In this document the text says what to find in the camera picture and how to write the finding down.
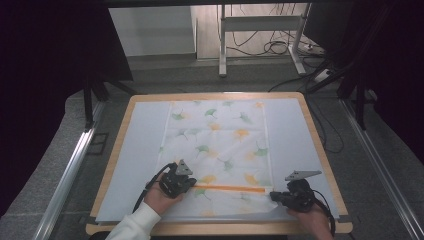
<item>metal frame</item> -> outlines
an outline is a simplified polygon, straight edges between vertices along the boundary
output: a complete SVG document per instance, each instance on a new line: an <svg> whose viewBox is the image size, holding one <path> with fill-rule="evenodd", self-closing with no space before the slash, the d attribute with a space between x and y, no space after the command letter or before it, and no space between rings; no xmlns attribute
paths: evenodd
<svg viewBox="0 0 424 240"><path fill-rule="evenodd" d="M390 200L393 202L393 205L395 206L400 218L402 219L406 229L411 235L411 239L424 239L423 229L421 228L417 217L409 206L409 203L403 196L402 192L399 190L399 187L396 185L395 180L390 175L389 170L384 164L384 160L379 155L367 132L365 130L362 130L361 126L356 121L355 111L351 106L350 100L340 100L340 103L355 133L357 134L359 141L365 149L365 152L367 153L375 172L377 173L381 183L386 189Z"/></svg>
<svg viewBox="0 0 424 240"><path fill-rule="evenodd" d="M305 75L306 71L302 61L299 59L297 48L300 37L305 27L310 3L306 5L305 11L300 16L243 16L226 17L225 5L221 6L221 46L219 54L219 76L227 76L227 47L225 44L226 32L243 31L297 31L294 42L288 46L290 55L299 75Z"/></svg>
<svg viewBox="0 0 424 240"><path fill-rule="evenodd" d="M41 219L37 230L33 236L33 239L48 239L51 232L56 224L57 218L60 215L62 207L68 197L69 191L71 190L74 179L78 173L79 167L84 159L85 153L87 152L88 145L93 137L93 134L97 128L100 115L103 112L104 102L98 102L94 109L94 122L92 128L87 132L83 132L78 144L69 160L69 163L65 169L65 172L60 179L60 182L51 198L46 211L44 212L43 218Z"/></svg>

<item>dark curtain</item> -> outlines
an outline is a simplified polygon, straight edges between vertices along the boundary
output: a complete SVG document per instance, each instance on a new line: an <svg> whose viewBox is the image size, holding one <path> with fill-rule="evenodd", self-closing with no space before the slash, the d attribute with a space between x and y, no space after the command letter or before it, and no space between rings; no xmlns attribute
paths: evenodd
<svg viewBox="0 0 424 240"><path fill-rule="evenodd" d="M0 3L1 215L37 167L66 99L84 80L101 82L98 73L132 79L107 8L35 2Z"/></svg>
<svg viewBox="0 0 424 240"><path fill-rule="evenodd" d="M367 58L375 110L424 163L424 5L397 1Z"/></svg>

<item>orange stick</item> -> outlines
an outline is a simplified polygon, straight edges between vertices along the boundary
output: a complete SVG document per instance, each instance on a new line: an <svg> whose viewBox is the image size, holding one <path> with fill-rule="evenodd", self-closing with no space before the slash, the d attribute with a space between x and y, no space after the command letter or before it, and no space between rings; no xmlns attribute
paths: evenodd
<svg viewBox="0 0 424 240"><path fill-rule="evenodd" d="M224 185L195 185L193 188L226 190L226 191L236 191L236 192L257 192L257 193L264 193L265 192L265 188L261 188L261 187L240 187L240 186L224 186Z"/></svg>

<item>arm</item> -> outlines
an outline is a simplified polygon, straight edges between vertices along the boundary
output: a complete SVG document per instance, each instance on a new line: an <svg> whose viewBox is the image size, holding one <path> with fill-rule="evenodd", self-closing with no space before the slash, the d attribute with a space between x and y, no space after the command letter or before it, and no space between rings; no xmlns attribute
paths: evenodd
<svg viewBox="0 0 424 240"><path fill-rule="evenodd" d="M287 213L296 217L302 226L305 227L306 231L312 234L315 239L333 240L328 225L328 218L318 205L314 204L308 213L296 212L292 209L288 209Z"/></svg>
<svg viewBox="0 0 424 240"><path fill-rule="evenodd" d="M161 219L160 215L182 199L182 195L175 199L168 198L160 190L159 183L156 182L140 207L133 214L125 216L106 239L149 239L150 231Z"/></svg>

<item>cloth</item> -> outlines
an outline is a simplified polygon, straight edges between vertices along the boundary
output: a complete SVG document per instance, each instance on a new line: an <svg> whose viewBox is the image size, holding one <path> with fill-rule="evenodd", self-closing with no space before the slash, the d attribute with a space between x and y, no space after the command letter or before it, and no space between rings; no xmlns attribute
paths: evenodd
<svg viewBox="0 0 424 240"><path fill-rule="evenodd" d="M137 211L125 216L106 239L150 239L150 231L160 219L161 217L149 205L142 202Z"/></svg>
<svg viewBox="0 0 424 240"><path fill-rule="evenodd" d="M197 183L165 219L264 213L277 206L268 196L273 185L264 111L260 100L170 103L156 170L184 159Z"/></svg>

